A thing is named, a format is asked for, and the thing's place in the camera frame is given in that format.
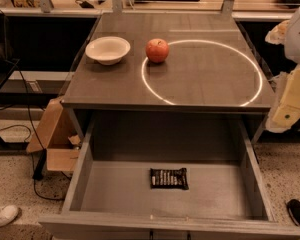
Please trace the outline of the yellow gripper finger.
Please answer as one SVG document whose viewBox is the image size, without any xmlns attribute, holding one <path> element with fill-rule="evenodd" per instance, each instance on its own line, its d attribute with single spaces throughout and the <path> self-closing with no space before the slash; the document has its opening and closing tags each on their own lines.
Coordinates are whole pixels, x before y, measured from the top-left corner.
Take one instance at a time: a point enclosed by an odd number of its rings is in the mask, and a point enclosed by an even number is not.
<svg viewBox="0 0 300 240">
<path fill-rule="evenodd" d="M 288 24 L 289 24 L 288 20 L 284 20 L 280 22 L 278 25 L 276 25 L 272 30 L 270 30 L 267 33 L 265 37 L 265 41 L 267 43 L 275 44 L 275 45 L 283 44 L 285 40 L 285 34 L 287 31 Z"/>
<path fill-rule="evenodd" d="M 287 76 L 287 82 L 272 120 L 280 128 L 291 128 L 300 119 L 300 65 Z"/>
</svg>

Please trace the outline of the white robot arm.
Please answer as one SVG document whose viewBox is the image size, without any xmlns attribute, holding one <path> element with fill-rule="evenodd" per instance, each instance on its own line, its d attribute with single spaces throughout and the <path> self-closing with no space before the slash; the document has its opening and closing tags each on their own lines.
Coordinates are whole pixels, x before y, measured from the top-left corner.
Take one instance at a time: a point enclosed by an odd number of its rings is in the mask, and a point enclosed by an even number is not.
<svg viewBox="0 0 300 240">
<path fill-rule="evenodd" d="M 273 133 L 289 130 L 300 119 L 300 7 L 289 20 L 269 31 L 265 41 L 283 44 L 285 57 L 297 64 L 290 73 L 281 73 L 277 82 L 276 101 L 265 127 Z"/>
</svg>

